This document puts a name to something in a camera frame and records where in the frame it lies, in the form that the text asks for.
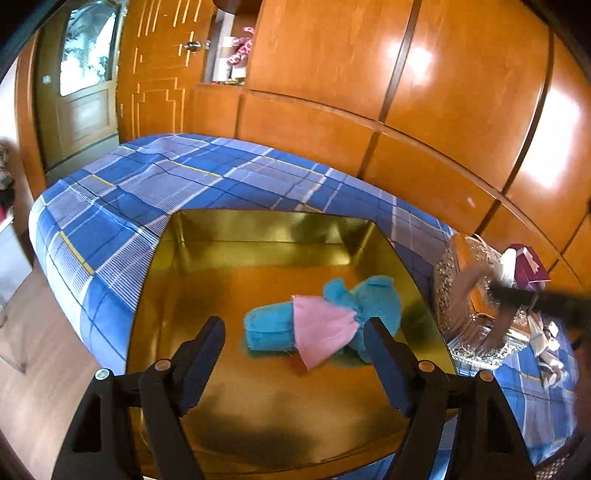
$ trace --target blue plaid bedsheet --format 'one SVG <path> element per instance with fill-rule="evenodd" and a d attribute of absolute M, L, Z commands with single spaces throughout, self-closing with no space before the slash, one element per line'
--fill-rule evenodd
<path fill-rule="evenodd" d="M 135 309 L 158 239 L 181 208 L 371 219 L 391 239 L 428 303 L 433 265 L 453 233 L 355 177 L 262 145 L 186 134 L 123 144 L 51 186 L 29 218 L 31 242 L 57 301 L 82 342 L 116 374 L 125 372 Z M 535 461 L 559 448 L 574 429 L 575 363 L 563 332 L 559 341 L 559 357 L 570 371 L 562 387 L 543 390 L 529 348 L 495 372 Z"/>

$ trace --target blue plush toy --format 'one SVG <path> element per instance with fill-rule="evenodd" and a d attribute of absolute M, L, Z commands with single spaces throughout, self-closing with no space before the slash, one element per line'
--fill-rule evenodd
<path fill-rule="evenodd" d="M 348 346 L 367 363 L 371 363 L 371 359 L 363 344 L 365 322 L 371 317 L 379 317 L 391 335 L 396 334 L 400 327 L 400 297 L 391 277 L 369 277 L 351 291 L 346 289 L 342 279 L 337 278 L 324 286 L 323 297 L 333 305 L 356 312 L 355 320 L 360 327 Z M 246 344 L 252 350 L 293 351 L 296 349 L 293 324 L 293 304 L 290 301 L 254 309 L 244 318 Z"/>

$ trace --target glass window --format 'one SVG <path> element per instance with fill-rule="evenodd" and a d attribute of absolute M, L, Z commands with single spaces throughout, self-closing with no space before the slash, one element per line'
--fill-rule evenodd
<path fill-rule="evenodd" d="M 95 0 L 72 10 L 61 58 L 62 96 L 111 79 L 111 43 L 119 7 Z"/>

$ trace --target metal bolt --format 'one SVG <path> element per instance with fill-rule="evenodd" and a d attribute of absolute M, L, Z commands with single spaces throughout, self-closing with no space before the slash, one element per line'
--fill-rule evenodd
<path fill-rule="evenodd" d="M 168 370 L 170 368 L 170 360 L 167 360 L 167 359 L 158 360 L 154 364 L 154 368 L 156 370 L 158 370 L 159 372 L 164 372 L 165 370 Z"/>
<path fill-rule="evenodd" d="M 484 380 L 485 382 L 492 382 L 492 380 L 495 378 L 494 375 L 488 370 L 483 370 L 480 372 L 479 376 L 480 379 Z"/>
<path fill-rule="evenodd" d="M 431 373 L 435 370 L 435 365 L 433 365 L 429 360 L 422 360 L 418 363 L 418 369 L 421 372 Z"/>
<path fill-rule="evenodd" d="M 97 380 L 104 380 L 108 376 L 109 376 L 109 371 L 106 368 L 101 368 L 100 370 L 97 370 L 95 373 L 95 378 Z"/>

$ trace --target door knob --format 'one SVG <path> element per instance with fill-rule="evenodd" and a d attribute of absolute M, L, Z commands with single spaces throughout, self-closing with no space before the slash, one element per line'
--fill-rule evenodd
<path fill-rule="evenodd" d="M 185 43 L 185 45 L 183 45 L 185 50 L 188 51 L 199 51 L 201 50 L 201 42 L 199 40 L 197 41 L 188 41 L 187 43 Z"/>

